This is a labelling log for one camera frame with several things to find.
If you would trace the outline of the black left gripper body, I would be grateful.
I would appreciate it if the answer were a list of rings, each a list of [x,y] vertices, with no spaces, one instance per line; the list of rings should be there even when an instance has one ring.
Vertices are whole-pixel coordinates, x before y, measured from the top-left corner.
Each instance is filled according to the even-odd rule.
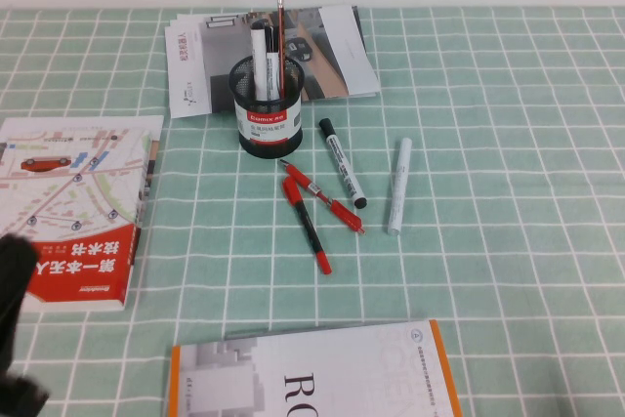
[[[25,376],[1,375],[2,416],[38,416],[49,396],[47,389]]]

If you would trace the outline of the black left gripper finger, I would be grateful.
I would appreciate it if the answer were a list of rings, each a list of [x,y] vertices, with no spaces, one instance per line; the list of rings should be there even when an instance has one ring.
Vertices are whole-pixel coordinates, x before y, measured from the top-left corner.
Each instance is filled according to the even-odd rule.
[[[39,256],[25,238],[14,234],[1,237],[1,372],[13,360],[17,321],[21,303]]]

